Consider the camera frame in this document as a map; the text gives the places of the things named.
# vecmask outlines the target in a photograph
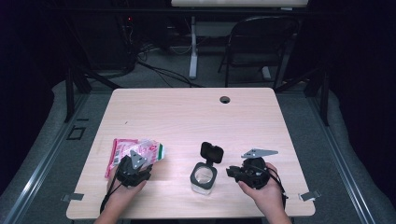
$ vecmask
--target person's right hand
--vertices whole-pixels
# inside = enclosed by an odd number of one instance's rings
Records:
[[[273,164],[265,163],[268,168],[276,171]],[[272,224],[288,223],[290,219],[285,212],[282,203],[282,192],[280,186],[270,177],[268,183],[261,189],[253,189],[245,184],[243,181],[238,181],[239,187],[254,200],[254,203],[260,209],[260,211],[266,216],[268,221]]]

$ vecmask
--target chair back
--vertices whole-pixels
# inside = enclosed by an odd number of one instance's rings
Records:
[[[277,51],[297,33],[299,22],[292,17],[249,17],[238,22],[231,31],[231,51]]]

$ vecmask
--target desk leg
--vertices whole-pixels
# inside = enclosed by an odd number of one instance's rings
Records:
[[[195,17],[191,17],[191,62],[190,62],[190,79],[197,78],[197,39],[195,34]]]

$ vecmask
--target small black device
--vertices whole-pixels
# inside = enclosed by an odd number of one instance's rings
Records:
[[[275,170],[267,167],[265,160],[262,158],[262,156],[273,155],[276,153],[276,151],[253,148],[242,156],[242,158],[247,158],[243,161],[242,167],[230,166],[226,171],[227,176],[234,178],[235,182],[243,181],[253,189],[261,189],[267,185],[270,178],[273,178],[280,186],[283,207],[285,207],[286,199],[288,199],[288,197],[283,189],[279,175]]]
[[[149,165],[145,170],[140,171],[143,163],[140,166],[133,164],[133,158],[137,156],[138,154],[136,153],[134,155],[131,155],[131,157],[123,157],[116,172],[116,178],[121,182],[123,186],[127,188],[129,186],[136,187],[142,181],[149,180],[149,178],[151,177],[150,171],[152,170],[152,164]]]
[[[254,189],[264,187],[270,179],[270,173],[267,171],[263,158],[246,159],[242,167],[230,166],[226,171],[229,177],[235,178],[235,182],[243,181]]]

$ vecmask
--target wire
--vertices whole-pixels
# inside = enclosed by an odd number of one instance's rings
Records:
[[[155,73],[157,73],[163,79],[163,81],[170,87],[172,87],[172,86],[163,78],[163,76],[170,77],[170,78],[176,79],[176,80],[178,80],[180,82],[186,83],[186,84],[188,84],[190,86],[190,88],[192,88],[192,87],[202,88],[203,87],[201,85],[198,85],[198,84],[190,82],[186,77],[183,77],[179,73],[176,73],[176,72],[173,72],[173,71],[170,71],[170,70],[167,70],[167,69],[159,68],[159,67],[154,67],[154,66],[151,66],[149,64],[142,63],[142,62],[137,62],[137,64],[140,64],[140,65],[142,65],[144,67],[147,67],[148,69],[150,69],[150,70],[154,71]]]

